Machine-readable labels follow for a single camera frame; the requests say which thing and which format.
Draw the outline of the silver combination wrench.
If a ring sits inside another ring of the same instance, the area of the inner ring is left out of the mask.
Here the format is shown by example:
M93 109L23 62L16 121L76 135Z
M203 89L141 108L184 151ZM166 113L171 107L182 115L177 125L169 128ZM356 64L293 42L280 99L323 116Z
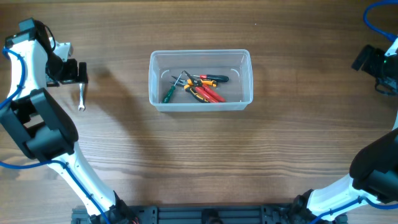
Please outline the silver combination wrench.
M79 100L79 105L78 105L78 110L79 111L84 111L85 110L85 84L80 83L80 100Z

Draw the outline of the green handled screwdriver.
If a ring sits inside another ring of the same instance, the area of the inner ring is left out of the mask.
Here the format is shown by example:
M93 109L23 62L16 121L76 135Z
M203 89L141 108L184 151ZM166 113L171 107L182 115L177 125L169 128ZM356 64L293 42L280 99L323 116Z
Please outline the green handled screwdriver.
M173 82L172 86L170 87L169 91L166 93L166 95L163 97L161 103L168 103L176 89L176 85L179 82L182 74L180 74L177 79Z

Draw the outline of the orange black pliers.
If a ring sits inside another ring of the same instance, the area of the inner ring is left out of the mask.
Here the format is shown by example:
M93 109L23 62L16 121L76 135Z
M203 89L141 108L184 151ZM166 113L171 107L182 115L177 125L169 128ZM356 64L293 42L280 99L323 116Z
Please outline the orange black pliers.
M191 94L200 103L218 103L218 100L209 91L205 90L204 86L197 86L191 79L180 79L177 85L182 86L187 93Z

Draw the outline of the red handled snips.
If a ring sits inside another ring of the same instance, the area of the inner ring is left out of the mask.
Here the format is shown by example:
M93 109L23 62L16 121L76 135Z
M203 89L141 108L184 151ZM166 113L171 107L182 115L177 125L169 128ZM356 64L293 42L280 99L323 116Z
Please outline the red handled snips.
M226 100L221 95L217 94L216 91L203 83L202 80L194 78L185 70L183 72L192 83L191 85L186 84L184 86L184 90L191 94L200 103L226 103Z

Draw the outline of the red black screwdriver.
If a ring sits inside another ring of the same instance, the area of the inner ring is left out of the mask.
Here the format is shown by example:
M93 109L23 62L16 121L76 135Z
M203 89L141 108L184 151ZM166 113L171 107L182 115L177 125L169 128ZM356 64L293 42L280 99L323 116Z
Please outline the red black screwdriver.
M214 80L216 82L226 83L229 81L229 77L225 75L193 75L193 77L199 77L202 80L209 79Z

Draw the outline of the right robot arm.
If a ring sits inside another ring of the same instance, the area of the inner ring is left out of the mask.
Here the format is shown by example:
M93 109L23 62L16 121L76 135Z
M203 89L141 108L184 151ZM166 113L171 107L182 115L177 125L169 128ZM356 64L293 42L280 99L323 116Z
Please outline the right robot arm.
M352 64L397 94L397 44L387 51L365 46ZM370 205L397 208L397 127L358 152L349 173L327 187L298 195L287 213L291 223L346 223L346 214Z

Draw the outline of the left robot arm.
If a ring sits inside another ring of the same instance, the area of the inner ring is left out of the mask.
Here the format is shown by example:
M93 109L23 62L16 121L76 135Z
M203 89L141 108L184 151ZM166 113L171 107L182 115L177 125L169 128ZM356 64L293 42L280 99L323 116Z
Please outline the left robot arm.
M78 108L85 110L87 66L72 53L71 43L57 42L49 27L33 18L21 21L19 32L5 39L2 54L12 63L12 76L9 94L1 103L1 124L23 154L37 162L1 166L17 170L49 166L85 204L88 223L139 223L89 165L74 122L47 91L78 84Z

